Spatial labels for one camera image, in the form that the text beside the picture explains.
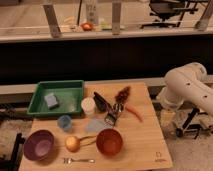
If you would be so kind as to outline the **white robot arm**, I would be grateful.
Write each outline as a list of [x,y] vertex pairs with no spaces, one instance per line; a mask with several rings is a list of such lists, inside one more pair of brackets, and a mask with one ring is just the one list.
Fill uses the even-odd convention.
[[203,83],[206,76],[206,68],[197,62],[171,69],[157,100],[167,110],[177,110],[189,101],[213,116],[213,89]]

